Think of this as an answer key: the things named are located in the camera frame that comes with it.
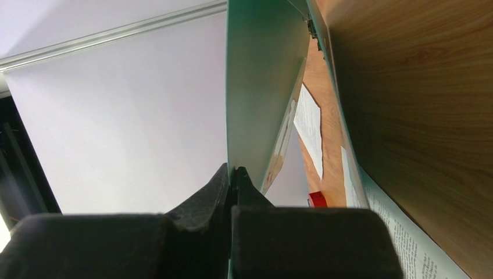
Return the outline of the teal green folder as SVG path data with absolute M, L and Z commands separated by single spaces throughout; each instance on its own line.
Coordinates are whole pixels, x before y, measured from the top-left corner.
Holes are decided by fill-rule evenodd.
M 322 51 L 323 19 L 314 1 L 229 1 L 227 4 L 227 154 L 246 168 L 260 192 L 281 126 L 301 87 L 312 16 Z

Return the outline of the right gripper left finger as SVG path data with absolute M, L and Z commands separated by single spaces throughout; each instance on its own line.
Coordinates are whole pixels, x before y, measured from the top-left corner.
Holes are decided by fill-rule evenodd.
M 223 164 L 165 214 L 35 214 L 1 252 L 2 278 L 214 278 L 227 273 Z

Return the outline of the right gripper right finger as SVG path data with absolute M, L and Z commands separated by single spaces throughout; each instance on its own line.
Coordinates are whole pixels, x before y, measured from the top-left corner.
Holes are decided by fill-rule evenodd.
M 383 220 L 369 209 L 276 207 L 233 171 L 234 278 L 402 278 Z

